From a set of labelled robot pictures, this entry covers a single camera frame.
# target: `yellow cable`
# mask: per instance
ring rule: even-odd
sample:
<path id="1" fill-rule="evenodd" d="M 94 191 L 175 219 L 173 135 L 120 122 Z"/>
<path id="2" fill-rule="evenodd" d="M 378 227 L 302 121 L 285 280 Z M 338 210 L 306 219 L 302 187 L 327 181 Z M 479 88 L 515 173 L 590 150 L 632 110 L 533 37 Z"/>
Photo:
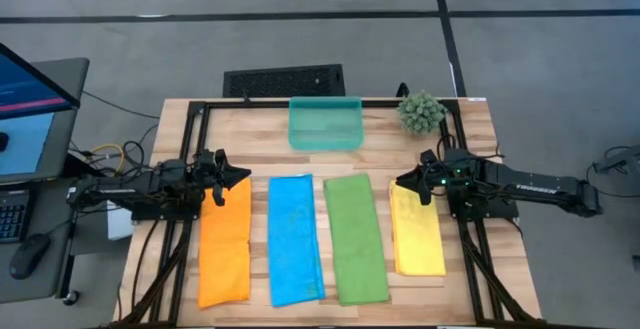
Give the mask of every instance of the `yellow cable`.
<path id="1" fill-rule="evenodd" d="M 113 143 L 103 144 L 91 149 L 90 151 L 91 153 L 95 153 L 99 150 L 106 149 L 106 148 L 115 148 L 120 152 L 120 163 L 118 164 L 118 167 L 116 168 L 116 172 L 115 172 L 115 174 L 118 174 L 120 170 L 122 170 L 122 167 L 124 166 L 124 149 L 122 149 L 121 145 L 113 144 Z"/>

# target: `plastic container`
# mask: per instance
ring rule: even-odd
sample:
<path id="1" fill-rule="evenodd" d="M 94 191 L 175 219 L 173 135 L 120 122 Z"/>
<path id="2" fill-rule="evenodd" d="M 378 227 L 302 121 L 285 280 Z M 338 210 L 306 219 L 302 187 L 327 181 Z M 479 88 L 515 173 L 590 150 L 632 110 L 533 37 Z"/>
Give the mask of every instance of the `plastic container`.
<path id="1" fill-rule="evenodd" d="M 293 97 L 289 101 L 289 144 L 296 150 L 356 150 L 362 145 L 362 99 Z"/>

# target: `keyboard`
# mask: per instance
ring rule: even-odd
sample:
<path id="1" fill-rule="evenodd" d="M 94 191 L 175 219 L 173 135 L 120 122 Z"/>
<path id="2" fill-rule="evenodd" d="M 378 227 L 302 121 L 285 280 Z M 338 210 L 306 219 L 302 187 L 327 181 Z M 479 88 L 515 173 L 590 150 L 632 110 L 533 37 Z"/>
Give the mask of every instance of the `keyboard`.
<path id="1" fill-rule="evenodd" d="M 24 239 L 32 206 L 29 190 L 0 191 L 0 244 Z"/>
<path id="2" fill-rule="evenodd" d="M 341 65 L 225 72 L 225 98 L 344 96 Z"/>

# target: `wooden tabletop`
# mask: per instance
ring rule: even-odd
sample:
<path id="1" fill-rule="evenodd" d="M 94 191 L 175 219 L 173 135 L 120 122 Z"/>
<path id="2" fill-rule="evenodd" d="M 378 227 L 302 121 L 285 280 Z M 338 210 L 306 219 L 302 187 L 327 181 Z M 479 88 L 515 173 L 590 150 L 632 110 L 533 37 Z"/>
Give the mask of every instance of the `wooden tabletop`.
<path id="1" fill-rule="evenodd" d="M 189 99 L 168 99 L 164 103 L 151 163 L 177 158 Z M 489 107 L 484 100 L 460 99 L 461 116 L 469 150 L 477 155 L 493 154 L 496 137 Z M 413 138 L 400 128 L 393 109 L 365 108 L 364 143 L 355 152 L 293 152 L 288 143 L 288 109 L 214 109 L 206 148 L 224 148 L 232 165 L 252 170 L 251 293 L 245 302 L 216 305 L 200 310 L 198 297 L 198 250 L 200 223 L 191 234 L 186 278 L 178 325 L 435 325 L 471 324 L 473 311 L 456 222 L 448 214 L 446 199 L 437 197 L 440 214 L 446 277 L 409 277 L 394 272 L 389 182 L 414 168 L 419 153 L 435 149 L 439 133 Z M 450 131 L 455 132 L 453 125 Z M 197 130 L 194 130 L 192 150 Z M 317 235 L 327 298 L 320 301 L 273 308 L 269 297 L 267 265 L 267 184 L 269 177 L 312 173 L 317 218 Z M 326 178 L 367 173 L 371 178 L 380 223 L 391 299 L 387 303 L 340 306 L 337 300 L 329 219 L 322 192 Z M 524 245 L 518 231 L 501 219 L 485 220 L 495 271 L 513 297 L 531 315 L 540 309 L 529 272 Z M 131 289 L 140 250 L 151 227 L 139 224 L 133 234 L 120 294 L 123 315 L 131 310 Z M 164 222 L 147 248 L 136 293 L 139 300 L 158 269 Z M 478 281 L 485 316 L 491 316 L 486 285 Z M 167 318 L 173 277 L 165 287 L 161 319 Z"/>

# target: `monitor screen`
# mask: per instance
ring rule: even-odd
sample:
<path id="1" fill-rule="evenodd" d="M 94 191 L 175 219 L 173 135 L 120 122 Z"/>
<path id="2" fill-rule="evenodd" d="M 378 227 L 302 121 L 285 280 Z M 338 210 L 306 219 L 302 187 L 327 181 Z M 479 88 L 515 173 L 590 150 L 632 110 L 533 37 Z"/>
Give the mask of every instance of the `monitor screen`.
<path id="1" fill-rule="evenodd" d="M 71 109 L 62 88 L 4 47 L 0 53 L 0 119 Z"/>

